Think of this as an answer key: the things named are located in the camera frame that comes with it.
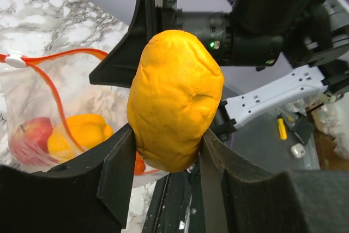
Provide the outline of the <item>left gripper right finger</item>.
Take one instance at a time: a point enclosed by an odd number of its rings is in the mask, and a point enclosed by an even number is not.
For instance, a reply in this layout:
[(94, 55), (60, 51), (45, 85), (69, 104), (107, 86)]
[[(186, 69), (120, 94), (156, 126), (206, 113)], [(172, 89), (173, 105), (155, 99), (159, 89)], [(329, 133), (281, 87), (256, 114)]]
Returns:
[(347, 171), (271, 174), (207, 131), (200, 173), (207, 232), (348, 232)]

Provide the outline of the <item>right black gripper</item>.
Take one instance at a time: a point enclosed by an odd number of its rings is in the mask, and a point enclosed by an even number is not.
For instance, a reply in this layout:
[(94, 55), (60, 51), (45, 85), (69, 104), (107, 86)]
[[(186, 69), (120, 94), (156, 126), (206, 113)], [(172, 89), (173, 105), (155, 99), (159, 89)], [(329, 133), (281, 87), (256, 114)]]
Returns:
[(157, 4), (159, 31), (195, 35), (220, 66), (271, 67), (284, 43), (280, 35), (254, 35), (235, 25), (231, 13), (183, 11), (177, 0)]

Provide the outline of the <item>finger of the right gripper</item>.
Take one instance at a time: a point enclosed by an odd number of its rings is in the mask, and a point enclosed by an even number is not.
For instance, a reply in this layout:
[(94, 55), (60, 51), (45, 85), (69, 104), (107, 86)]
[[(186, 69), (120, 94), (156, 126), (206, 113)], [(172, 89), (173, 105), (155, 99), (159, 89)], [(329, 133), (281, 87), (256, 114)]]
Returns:
[(143, 49), (154, 35), (164, 30), (163, 16), (167, 11), (173, 11), (169, 0), (136, 0), (128, 31), (90, 73), (90, 84), (129, 88)]

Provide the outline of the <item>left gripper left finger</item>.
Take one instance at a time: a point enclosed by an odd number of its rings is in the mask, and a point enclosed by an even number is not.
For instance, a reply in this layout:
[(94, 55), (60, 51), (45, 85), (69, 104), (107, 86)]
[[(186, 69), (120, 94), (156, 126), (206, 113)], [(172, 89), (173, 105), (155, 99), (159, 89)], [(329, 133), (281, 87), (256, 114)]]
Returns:
[(1, 166), (1, 232), (120, 232), (128, 220), (135, 141), (125, 125), (47, 172)]

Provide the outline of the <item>orange toy pumpkin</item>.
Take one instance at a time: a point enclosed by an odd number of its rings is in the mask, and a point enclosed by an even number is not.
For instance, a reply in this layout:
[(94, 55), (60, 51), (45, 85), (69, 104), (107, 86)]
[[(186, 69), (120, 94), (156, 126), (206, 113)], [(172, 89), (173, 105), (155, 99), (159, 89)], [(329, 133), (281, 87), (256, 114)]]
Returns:
[(136, 153), (136, 159), (135, 159), (135, 168), (134, 168), (134, 175), (142, 175), (146, 170), (145, 162), (143, 161), (142, 157), (139, 155), (139, 153)]

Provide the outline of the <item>brown toy potato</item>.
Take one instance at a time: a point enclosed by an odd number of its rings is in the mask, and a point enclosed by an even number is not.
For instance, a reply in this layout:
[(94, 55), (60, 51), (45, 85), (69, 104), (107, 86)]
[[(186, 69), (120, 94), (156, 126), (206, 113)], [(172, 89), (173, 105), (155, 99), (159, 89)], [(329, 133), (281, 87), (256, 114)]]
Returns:
[(172, 29), (148, 42), (127, 104), (136, 149), (147, 165), (166, 172), (193, 165), (223, 85), (220, 67), (193, 34)]

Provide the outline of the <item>yellow bell pepper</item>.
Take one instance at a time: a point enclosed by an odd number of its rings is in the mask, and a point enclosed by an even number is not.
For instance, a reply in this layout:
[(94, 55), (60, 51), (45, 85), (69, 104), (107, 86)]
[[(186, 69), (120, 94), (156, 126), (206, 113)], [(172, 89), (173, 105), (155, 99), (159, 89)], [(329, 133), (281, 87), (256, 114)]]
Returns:
[(112, 127), (101, 115), (82, 114), (66, 119), (70, 133), (65, 126), (55, 126), (47, 141), (49, 154), (59, 163), (73, 159), (107, 140), (112, 134)]

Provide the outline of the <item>clear zip bag orange zipper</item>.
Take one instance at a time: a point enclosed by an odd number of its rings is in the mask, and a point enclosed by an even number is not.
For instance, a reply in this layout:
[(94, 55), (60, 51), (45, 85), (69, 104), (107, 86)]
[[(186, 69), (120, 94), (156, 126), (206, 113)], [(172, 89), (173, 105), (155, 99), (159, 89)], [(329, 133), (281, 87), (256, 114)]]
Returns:
[(66, 119), (75, 115), (101, 115), (113, 134), (127, 122), (128, 90), (92, 85), (89, 73), (106, 57), (98, 49), (74, 49), (29, 58), (20, 52), (1, 55), (1, 164), (33, 173), (61, 163), (23, 165), (9, 151), (9, 139), (19, 125), (48, 117), (70, 133)]

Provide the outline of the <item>red toy apple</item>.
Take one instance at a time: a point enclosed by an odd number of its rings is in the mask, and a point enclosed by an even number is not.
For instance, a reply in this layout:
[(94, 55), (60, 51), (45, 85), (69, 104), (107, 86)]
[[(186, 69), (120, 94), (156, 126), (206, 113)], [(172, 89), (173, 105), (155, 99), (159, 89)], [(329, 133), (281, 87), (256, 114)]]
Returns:
[(47, 141), (52, 134), (48, 117), (37, 117), (19, 125), (9, 139), (9, 151), (23, 165), (45, 166), (58, 163), (49, 155)]

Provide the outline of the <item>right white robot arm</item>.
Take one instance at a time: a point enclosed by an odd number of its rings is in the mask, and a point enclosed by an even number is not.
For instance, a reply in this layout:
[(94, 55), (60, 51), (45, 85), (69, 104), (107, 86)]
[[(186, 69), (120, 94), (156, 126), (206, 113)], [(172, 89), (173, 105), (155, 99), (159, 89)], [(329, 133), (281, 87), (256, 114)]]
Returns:
[(255, 117), (311, 95), (348, 92), (348, 13), (339, 0), (227, 0), (232, 10), (184, 12), (177, 0), (136, 0), (122, 40), (90, 73), (93, 85), (129, 88), (142, 50), (156, 34), (195, 35), (220, 66), (262, 70), (284, 55), (293, 71), (218, 107), (213, 133), (222, 141)]

